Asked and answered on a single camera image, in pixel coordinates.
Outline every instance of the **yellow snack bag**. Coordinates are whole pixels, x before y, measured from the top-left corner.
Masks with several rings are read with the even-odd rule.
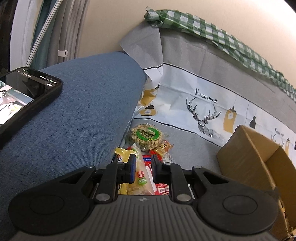
[[[133,150],[126,150],[126,149],[122,149],[122,148],[119,148],[117,147],[115,149],[115,159],[116,159],[116,162],[128,162],[128,159],[129,159],[129,156],[130,154],[136,154],[135,151]],[[118,194],[123,194],[123,195],[127,195],[128,192],[127,192],[127,183],[123,183],[120,185],[120,188],[118,190]]]

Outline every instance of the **pile of snacks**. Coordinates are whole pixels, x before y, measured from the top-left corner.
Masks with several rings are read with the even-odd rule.
[[[150,124],[141,124],[129,131],[129,139],[134,144],[126,149],[116,148],[115,161],[127,162],[130,154],[136,155],[136,176],[132,184],[120,185],[118,194],[127,195],[167,195],[167,184],[155,184],[152,177],[151,156],[157,154],[160,161],[166,160],[168,151],[173,147],[167,140],[163,140],[164,134]]]

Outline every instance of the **smartphone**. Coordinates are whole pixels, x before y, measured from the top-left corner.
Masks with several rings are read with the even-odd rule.
[[[60,79],[30,68],[0,76],[0,148],[62,92]]]

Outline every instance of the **green checkered cloth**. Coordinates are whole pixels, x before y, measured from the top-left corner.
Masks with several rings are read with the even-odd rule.
[[[175,29],[210,40],[211,43],[236,59],[243,66],[270,79],[296,102],[296,90],[285,79],[284,75],[275,70],[271,64],[253,49],[239,41],[236,37],[228,34],[225,30],[219,29],[214,24],[207,23],[197,16],[177,10],[154,11],[147,7],[146,11],[145,20],[152,26]]]

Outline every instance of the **brown cardboard box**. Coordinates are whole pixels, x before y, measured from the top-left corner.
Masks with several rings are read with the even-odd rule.
[[[259,190],[278,187],[279,215],[271,233],[279,240],[290,238],[296,228],[296,170],[283,148],[253,129],[239,126],[217,158],[226,177]]]

